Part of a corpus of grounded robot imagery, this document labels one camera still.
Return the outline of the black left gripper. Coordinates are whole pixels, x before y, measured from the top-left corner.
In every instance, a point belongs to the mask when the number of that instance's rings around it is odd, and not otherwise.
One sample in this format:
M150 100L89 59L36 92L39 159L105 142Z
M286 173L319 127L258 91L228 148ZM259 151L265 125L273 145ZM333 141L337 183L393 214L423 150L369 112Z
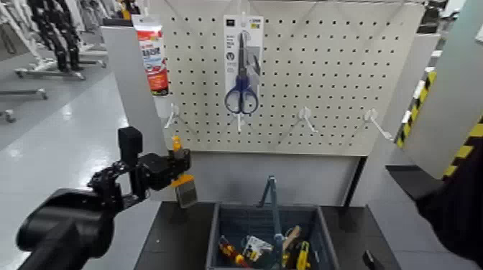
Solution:
M190 169L191 151L189 149L172 150L165 156L149 153L141 157L139 162L148 187L152 190L162 190L178 176L178 169Z

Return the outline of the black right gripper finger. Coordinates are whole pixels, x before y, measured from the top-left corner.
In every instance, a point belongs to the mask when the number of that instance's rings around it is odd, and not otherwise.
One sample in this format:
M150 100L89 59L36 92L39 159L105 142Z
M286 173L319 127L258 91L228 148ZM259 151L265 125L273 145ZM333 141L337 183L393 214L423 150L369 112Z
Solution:
M364 265L369 270L382 270L382 264L380 261L372 254L370 250L366 250L362 255L362 260Z

